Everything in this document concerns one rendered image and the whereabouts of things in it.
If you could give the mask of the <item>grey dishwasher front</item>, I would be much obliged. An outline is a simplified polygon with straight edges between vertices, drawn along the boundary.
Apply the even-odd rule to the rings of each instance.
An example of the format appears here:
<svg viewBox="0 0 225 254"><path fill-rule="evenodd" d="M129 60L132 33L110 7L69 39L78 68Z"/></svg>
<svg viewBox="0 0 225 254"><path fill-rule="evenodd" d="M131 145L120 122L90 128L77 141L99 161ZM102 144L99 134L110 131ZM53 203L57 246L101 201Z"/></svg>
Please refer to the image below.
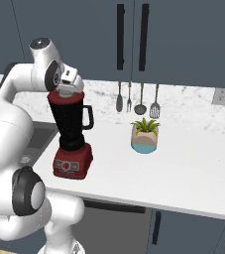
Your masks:
<svg viewBox="0 0 225 254"><path fill-rule="evenodd" d="M86 254L146 254L152 210L145 209L132 213L85 207L82 219L73 226L74 236Z"/></svg>

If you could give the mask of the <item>narrow blue-grey cupboard door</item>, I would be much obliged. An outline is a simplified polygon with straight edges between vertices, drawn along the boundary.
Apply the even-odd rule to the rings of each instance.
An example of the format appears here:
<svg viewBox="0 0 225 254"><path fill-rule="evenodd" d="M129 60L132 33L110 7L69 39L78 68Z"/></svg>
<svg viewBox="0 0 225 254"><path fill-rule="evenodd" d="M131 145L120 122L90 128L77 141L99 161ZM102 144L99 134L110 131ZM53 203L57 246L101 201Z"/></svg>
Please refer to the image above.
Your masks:
<svg viewBox="0 0 225 254"><path fill-rule="evenodd" d="M0 0L0 73L7 64L24 61L12 1Z"/></svg>

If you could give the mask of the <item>potted green plant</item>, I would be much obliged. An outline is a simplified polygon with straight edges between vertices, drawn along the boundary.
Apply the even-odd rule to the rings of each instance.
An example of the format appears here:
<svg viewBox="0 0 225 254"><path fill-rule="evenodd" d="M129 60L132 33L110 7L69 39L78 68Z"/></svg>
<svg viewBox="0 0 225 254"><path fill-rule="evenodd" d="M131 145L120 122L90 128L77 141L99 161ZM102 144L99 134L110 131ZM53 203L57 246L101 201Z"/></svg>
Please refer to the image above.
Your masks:
<svg viewBox="0 0 225 254"><path fill-rule="evenodd" d="M150 154L156 151L160 123L155 119L147 121L143 118L132 122L131 125L131 147L140 154Z"/></svg>

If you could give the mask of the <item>white wall socket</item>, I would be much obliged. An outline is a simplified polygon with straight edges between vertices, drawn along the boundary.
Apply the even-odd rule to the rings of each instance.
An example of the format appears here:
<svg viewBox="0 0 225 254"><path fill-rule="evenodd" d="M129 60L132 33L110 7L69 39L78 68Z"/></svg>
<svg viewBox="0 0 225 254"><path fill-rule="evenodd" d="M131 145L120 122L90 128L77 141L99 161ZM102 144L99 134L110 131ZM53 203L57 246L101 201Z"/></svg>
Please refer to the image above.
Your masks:
<svg viewBox="0 0 225 254"><path fill-rule="evenodd" d="M216 88L214 90L212 104L225 106L225 88Z"/></svg>

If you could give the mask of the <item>hanging grey fork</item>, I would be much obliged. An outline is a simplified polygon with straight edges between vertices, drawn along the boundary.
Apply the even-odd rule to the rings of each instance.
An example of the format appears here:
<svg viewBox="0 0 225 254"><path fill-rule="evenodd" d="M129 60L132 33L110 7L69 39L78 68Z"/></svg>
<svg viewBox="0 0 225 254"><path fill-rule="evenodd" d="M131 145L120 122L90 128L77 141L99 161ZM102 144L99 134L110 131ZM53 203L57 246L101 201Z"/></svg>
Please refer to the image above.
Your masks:
<svg viewBox="0 0 225 254"><path fill-rule="evenodd" d="M132 82L130 81L130 82L128 83L127 112L130 112L130 111L131 111L131 107L132 107L131 87L132 87Z"/></svg>

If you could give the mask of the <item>blue-grey base cupboard door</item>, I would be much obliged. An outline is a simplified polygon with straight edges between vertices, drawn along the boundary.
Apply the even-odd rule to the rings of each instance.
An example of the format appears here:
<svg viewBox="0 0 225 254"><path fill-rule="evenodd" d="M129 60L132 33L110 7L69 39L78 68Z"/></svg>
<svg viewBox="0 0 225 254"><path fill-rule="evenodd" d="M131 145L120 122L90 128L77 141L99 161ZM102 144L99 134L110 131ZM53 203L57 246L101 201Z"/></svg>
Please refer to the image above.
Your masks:
<svg viewBox="0 0 225 254"><path fill-rule="evenodd" d="M156 211L162 220L154 245ZM153 209L147 254L214 254L224 230L224 219Z"/></svg>

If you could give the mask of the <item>hanging grey ladle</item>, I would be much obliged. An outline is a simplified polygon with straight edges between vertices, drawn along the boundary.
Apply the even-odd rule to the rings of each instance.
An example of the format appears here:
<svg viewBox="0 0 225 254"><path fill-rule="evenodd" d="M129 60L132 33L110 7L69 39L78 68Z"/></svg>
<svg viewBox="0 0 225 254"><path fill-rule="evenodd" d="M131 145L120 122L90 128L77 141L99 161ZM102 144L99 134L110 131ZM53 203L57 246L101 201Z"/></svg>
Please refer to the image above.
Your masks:
<svg viewBox="0 0 225 254"><path fill-rule="evenodd" d="M137 104L134 108L134 111L138 115L144 115L147 111L147 107L143 104L143 92L144 92L144 84L141 83L141 98L140 103Z"/></svg>

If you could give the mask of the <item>red and black blender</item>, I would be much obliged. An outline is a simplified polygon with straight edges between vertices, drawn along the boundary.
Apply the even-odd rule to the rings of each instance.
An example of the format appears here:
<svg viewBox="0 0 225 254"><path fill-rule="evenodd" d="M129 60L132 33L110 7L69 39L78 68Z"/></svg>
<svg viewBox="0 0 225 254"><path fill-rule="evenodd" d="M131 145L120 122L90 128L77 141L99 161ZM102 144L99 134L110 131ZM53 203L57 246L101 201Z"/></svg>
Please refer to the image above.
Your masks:
<svg viewBox="0 0 225 254"><path fill-rule="evenodd" d="M85 142L83 130L94 126L91 105L84 105L84 92L62 97L57 91L48 95L49 105L59 131L59 147L53 169L59 178L83 180L92 163L91 146Z"/></svg>

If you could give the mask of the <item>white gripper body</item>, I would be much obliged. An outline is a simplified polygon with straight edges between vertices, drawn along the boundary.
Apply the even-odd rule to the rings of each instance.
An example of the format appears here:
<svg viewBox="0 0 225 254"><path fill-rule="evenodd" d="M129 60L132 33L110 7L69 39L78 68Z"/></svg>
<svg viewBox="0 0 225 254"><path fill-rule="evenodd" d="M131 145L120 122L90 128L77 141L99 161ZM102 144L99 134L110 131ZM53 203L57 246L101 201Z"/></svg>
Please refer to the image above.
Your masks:
<svg viewBox="0 0 225 254"><path fill-rule="evenodd" d="M67 70L60 79L57 91L61 97L71 97L81 93L84 88L82 78L77 72Z"/></svg>

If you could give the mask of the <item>hanging grey spoon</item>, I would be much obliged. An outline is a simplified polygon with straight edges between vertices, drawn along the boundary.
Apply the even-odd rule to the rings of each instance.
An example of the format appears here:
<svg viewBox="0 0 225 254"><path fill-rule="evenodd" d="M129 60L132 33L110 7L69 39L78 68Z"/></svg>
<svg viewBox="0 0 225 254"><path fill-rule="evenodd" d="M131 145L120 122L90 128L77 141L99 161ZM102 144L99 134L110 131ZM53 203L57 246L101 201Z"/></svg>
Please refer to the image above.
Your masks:
<svg viewBox="0 0 225 254"><path fill-rule="evenodd" d="M123 97L121 94L121 82L118 82L118 95L116 99L116 110L117 112L121 112L123 109Z"/></svg>

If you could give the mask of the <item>hanging slotted spatula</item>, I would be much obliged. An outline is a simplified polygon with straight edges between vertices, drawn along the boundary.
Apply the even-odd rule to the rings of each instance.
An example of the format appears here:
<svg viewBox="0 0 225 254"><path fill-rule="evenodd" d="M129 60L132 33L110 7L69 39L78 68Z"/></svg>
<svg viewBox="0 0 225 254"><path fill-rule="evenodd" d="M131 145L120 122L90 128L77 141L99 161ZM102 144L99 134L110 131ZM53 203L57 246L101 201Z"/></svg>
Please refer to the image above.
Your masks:
<svg viewBox="0 0 225 254"><path fill-rule="evenodd" d="M150 107L150 117L153 119L158 119L160 117L161 107L158 104L158 97L155 96L155 101Z"/></svg>

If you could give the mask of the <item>dark grey sink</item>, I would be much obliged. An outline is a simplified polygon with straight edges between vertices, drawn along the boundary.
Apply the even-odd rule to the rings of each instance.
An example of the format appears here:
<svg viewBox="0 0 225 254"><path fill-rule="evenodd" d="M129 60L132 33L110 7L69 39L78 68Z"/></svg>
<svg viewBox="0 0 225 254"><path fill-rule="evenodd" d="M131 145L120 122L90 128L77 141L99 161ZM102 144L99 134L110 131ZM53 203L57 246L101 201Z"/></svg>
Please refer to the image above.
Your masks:
<svg viewBox="0 0 225 254"><path fill-rule="evenodd" d="M34 132L21 158L22 166L32 167L58 132L55 123L34 121Z"/></svg>

